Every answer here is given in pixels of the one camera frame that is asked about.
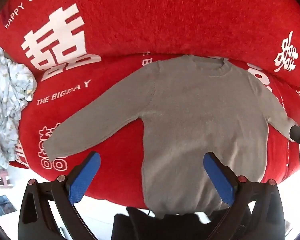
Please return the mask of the grey knit sweater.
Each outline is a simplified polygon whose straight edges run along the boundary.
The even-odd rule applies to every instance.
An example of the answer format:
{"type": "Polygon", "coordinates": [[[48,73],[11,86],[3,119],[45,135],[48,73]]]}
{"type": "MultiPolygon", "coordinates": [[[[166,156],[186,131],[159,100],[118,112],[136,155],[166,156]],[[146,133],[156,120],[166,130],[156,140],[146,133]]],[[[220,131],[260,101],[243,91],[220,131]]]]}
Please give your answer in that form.
{"type": "Polygon", "coordinates": [[[143,198],[157,216],[221,209],[204,154],[261,181],[269,128],[290,138],[297,126],[253,74],[226,60],[184,55],[125,77],[61,123],[44,148],[51,160],[67,157],[136,119],[144,124],[143,198]]]}

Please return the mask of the dark floor mat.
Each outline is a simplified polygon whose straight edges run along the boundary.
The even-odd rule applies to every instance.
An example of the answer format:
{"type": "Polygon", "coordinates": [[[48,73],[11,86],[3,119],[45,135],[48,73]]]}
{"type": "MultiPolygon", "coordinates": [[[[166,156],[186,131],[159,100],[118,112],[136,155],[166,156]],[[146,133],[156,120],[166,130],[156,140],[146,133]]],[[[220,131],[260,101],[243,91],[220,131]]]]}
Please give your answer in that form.
{"type": "Polygon", "coordinates": [[[16,208],[12,205],[12,203],[8,200],[8,198],[5,195],[0,196],[0,216],[16,211],[16,208]]]}

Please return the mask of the pink patterned stool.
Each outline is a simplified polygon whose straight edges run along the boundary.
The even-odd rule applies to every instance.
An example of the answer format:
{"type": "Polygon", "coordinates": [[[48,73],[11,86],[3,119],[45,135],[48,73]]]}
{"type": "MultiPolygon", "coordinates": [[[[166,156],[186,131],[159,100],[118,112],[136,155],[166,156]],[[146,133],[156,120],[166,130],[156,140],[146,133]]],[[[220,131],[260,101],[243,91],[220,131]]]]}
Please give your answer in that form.
{"type": "Polygon", "coordinates": [[[13,184],[10,181],[8,172],[6,169],[0,169],[0,189],[11,189],[13,184]]]}

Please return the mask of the light floral cloth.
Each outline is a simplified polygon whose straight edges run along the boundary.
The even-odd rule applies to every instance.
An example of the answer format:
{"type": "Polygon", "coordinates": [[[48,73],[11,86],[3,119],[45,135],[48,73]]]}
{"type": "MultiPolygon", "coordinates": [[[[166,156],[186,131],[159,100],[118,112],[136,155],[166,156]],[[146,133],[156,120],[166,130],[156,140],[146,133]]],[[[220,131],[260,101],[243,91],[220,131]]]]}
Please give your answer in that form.
{"type": "Polygon", "coordinates": [[[24,64],[7,58],[0,47],[0,168],[15,161],[21,112],[32,101],[37,82],[24,64]]]}

